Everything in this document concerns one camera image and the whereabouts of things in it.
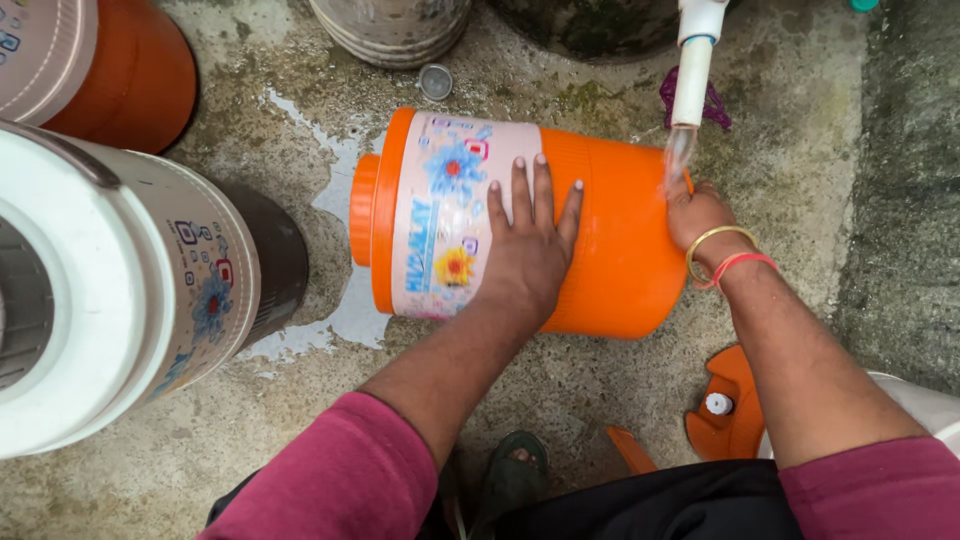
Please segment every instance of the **black pants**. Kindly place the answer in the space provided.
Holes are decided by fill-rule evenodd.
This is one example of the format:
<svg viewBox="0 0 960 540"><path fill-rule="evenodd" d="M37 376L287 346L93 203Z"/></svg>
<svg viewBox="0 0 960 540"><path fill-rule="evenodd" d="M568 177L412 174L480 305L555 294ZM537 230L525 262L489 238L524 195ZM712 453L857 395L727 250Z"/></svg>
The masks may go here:
<svg viewBox="0 0 960 540"><path fill-rule="evenodd" d="M208 525L253 475L217 500ZM453 538L439 508L434 502L420 540ZM803 540L773 461L713 461L629 477L515 510L496 526L496 540L727 538Z"/></svg>

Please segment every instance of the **person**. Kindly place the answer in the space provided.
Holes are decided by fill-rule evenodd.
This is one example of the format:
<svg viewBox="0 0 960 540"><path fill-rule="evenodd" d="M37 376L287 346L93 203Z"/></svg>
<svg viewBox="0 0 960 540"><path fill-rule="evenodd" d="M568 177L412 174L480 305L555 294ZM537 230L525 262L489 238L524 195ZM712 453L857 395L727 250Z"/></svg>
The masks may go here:
<svg viewBox="0 0 960 540"><path fill-rule="evenodd" d="M490 186L493 244L473 300L218 501L198 539L443 537L424 521L438 473L471 412L552 313L573 257L584 185L570 188L555 225L546 158L532 166L533 202L522 158L510 194ZM494 451L471 537L958 534L960 461L857 367L769 259L739 257L759 251L737 230L717 231L736 221L712 184L664 193L677 247L696 243L693 256L710 275L726 266L719 285L776 464L698 463L537 503L545 450L533 435L511 433ZM504 196L513 198L512 224Z"/></svg>

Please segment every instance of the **orange container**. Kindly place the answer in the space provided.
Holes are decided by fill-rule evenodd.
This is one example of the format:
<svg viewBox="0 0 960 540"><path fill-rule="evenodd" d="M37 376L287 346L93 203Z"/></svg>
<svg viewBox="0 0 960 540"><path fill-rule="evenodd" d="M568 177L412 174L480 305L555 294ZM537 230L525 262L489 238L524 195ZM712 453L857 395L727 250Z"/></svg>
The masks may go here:
<svg viewBox="0 0 960 540"><path fill-rule="evenodd" d="M487 186L539 152L555 219L569 187L585 185L573 265L542 330L636 339L655 329L686 281L666 225L661 149L405 108L383 154L360 159L350 194L350 250L371 267L377 309L445 318L462 308L490 246Z"/></svg>
<svg viewBox="0 0 960 540"><path fill-rule="evenodd" d="M0 117L151 154L183 130L196 68L150 0L33 2L6 18L22 42L3 59Z"/></svg>

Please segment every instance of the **pink sleeve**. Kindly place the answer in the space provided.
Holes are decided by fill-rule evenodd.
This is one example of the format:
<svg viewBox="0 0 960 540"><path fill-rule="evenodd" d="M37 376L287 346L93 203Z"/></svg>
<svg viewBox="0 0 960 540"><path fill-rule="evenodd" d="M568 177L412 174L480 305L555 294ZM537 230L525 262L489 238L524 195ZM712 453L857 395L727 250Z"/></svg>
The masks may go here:
<svg viewBox="0 0 960 540"><path fill-rule="evenodd" d="M437 493L420 436L392 409L341 397L198 540L414 538Z"/></svg>
<svg viewBox="0 0 960 540"><path fill-rule="evenodd" d="M807 540L960 537L960 460L933 437L815 459L780 482Z"/></svg>

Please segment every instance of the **floral label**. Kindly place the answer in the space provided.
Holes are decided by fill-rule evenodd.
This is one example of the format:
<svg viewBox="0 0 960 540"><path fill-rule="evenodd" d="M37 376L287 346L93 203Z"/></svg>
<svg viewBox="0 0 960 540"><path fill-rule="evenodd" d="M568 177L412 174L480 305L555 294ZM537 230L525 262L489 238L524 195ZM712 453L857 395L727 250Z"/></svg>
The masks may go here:
<svg viewBox="0 0 960 540"><path fill-rule="evenodd" d="M490 182L503 186L513 220L513 162L540 152L535 124L491 122L417 112L400 167L394 224L394 312L445 319L462 309L483 280L492 234ZM533 189L532 170L527 183Z"/></svg>
<svg viewBox="0 0 960 540"><path fill-rule="evenodd" d="M159 233L172 274L173 328L158 354L162 361L137 404L149 403L197 380L236 354L252 325L259 291L251 241L213 187L169 161L138 160L149 181L121 177Z"/></svg>

